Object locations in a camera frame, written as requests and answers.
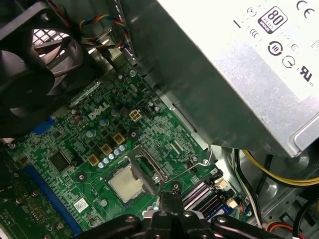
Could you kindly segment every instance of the dell logo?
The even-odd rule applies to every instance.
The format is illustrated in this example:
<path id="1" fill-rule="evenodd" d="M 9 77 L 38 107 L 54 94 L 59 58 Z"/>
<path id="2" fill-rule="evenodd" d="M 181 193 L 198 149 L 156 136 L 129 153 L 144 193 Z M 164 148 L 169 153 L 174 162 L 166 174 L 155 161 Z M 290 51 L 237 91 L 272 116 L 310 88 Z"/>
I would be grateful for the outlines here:
<path id="1" fill-rule="evenodd" d="M 110 105 L 107 105 L 105 102 L 100 105 L 98 108 L 94 109 L 92 113 L 89 114 L 89 118 L 94 120 L 97 116 L 99 116 L 103 111 L 105 111 Z"/>

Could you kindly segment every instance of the ul mark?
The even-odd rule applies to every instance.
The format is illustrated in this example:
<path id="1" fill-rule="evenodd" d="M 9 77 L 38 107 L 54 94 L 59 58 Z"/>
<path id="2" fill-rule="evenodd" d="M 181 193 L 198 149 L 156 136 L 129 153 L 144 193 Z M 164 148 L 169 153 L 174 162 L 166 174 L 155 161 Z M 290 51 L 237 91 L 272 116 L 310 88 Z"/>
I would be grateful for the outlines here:
<path id="1" fill-rule="evenodd" d="M 303 66 L 301 68 L 300 74 L 303 76 L 303 78 L 309 82 L 311 77 L 313 76 L 312 73 L 308 70 L 306 66 Z"/>

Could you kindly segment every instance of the blue slot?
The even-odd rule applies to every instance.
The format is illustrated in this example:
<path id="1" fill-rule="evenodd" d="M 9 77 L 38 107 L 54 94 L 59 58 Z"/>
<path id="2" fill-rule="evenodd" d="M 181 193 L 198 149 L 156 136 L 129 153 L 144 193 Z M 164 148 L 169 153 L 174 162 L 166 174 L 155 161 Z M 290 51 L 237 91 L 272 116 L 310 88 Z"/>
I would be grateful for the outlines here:
<path id="1" fill-rule="evenodd" d="M 65 223 L 69 226 L 74 235 L 79 235 L 82 233 L 80 225 L 74 220 L 72 215 L 67 211 L 65 206 L 61 203 L 58 197 L 51 190 L 49 185 L 44 181 L 39 172 L 34 166 L 28 165 L 24 168 L 25 172 L 31 177 L 33 182 L 39 187 L 41 192 L 49 200 L 52 206 L 55 208 L 57 213 L 64 219 Z"/>

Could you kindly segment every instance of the metal panel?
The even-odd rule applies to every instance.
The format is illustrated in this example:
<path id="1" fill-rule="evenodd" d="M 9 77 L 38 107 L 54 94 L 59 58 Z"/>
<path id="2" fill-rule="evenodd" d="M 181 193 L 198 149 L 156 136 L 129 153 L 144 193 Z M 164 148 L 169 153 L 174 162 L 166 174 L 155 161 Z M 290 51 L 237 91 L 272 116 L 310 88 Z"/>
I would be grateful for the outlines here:
<path id="1" fill-rule="evenodd" d="M 296 156 L 318 137 L 318 96 L 299 100 L 240 36 L 233 15 L 247 8 L 234 0 L 121 4 L 139 66 L 207 141 Z"/>

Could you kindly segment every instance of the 80 plus logo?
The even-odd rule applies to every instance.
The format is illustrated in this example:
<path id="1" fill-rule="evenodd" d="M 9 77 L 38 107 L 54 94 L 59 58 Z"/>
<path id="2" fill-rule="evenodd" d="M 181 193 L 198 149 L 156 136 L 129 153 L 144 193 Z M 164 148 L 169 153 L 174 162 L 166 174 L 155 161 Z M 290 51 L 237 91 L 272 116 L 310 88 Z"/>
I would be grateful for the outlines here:
<path id="1" fill-rule="evenodd" d="M 288 20 L 287 16 L 275 6 L 258 19 L 259 25 L 268 33 L 274 33 Z"/>

